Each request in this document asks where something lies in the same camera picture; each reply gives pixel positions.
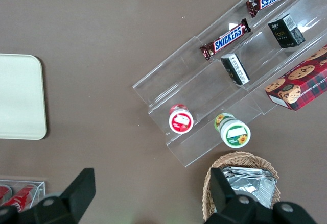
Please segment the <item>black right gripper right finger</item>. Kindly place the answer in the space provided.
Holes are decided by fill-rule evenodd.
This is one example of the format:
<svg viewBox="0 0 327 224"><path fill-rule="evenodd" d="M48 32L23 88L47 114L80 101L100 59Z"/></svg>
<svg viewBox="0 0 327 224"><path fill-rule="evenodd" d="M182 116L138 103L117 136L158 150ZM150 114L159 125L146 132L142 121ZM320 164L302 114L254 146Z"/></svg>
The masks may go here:
<svg viewBox="0 0 327 224"><path fill-rule="evenodd" d="M272 209L249 196L235 194L223 172L211 169L210 190L217 212L206 223L315 223L300 205L278 202Z"/></svg>

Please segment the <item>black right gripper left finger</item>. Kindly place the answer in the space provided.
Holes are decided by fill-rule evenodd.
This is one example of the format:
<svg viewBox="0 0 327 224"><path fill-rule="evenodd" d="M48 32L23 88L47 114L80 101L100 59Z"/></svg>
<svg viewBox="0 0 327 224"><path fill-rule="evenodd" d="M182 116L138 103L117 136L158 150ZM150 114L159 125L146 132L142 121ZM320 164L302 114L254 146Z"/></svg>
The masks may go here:
<svg viewBox="0 0 327 224"><path fill-rule="evenodd" d="M79 223L96 194L95 170L83 169L60 196L43 199L29 210L1 207L1 223Z"/></svg>

